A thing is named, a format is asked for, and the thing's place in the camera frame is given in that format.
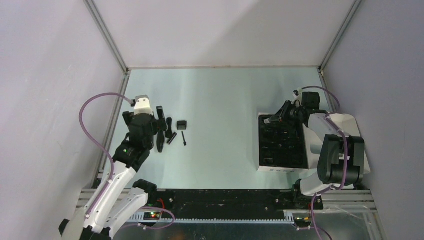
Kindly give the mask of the black white trimmer attachment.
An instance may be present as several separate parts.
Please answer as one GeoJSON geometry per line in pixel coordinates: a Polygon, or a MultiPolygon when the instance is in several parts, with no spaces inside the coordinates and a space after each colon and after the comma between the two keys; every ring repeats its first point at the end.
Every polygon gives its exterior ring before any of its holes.
{"type": "Polygon", "coordinates": [[[176,132],[174,132],[171,136],[170,136],[170,138],[167,140],[167,144],[168,145],[170,145],[173,141],[174,141],[174,139],[176,138],[176,136],[177,136],[177,133],[176,132]]]}

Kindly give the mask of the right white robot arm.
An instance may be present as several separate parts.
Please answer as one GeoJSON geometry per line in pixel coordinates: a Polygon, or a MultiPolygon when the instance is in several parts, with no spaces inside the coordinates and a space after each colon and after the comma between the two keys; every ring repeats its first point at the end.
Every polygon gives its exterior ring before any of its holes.
{"type": "Polygon", "coordinates": [[[317,197],[330,190],[360,184],[365,174],[365,141],[342,129],[332,114],[320,108],[317,92],[294,92],[277,113],[258,116],[259,164],[266,167],[310,169],[306,131],[321,142],[318,146],[316,172],[299,179],[293,186],[291,204],[304,209],[317,197]]]}

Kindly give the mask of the black comb guard attachment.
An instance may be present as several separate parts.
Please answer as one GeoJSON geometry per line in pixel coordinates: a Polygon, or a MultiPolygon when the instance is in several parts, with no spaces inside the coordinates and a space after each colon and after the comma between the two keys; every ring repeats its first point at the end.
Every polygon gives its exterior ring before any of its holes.
{"type": "Polygon", "coordinates": [[[185,131],[188,127],[188,122],[186,120],[179,120],[176,123],[176,128],[178,131],[185,131]]]}

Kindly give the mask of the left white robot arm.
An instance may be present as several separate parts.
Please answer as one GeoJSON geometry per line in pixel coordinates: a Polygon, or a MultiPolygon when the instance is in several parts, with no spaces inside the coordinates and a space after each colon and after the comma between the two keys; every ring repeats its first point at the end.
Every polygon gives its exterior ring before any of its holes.
{"type": "Polygon", "coordinates": [[[156,185],[142,179],[134,183],[123,200],[118,200],[150,156],[154,136],[167,129],[163,107],[158,106],[156,111],[158,118],[149,107],[135,107],[133,112],[123,113],[129,132],[115,151],[108,178],[71,220],[62,221],[59,232],[63,240],[112,240],[138,209],[156,206],[156,185]]]}

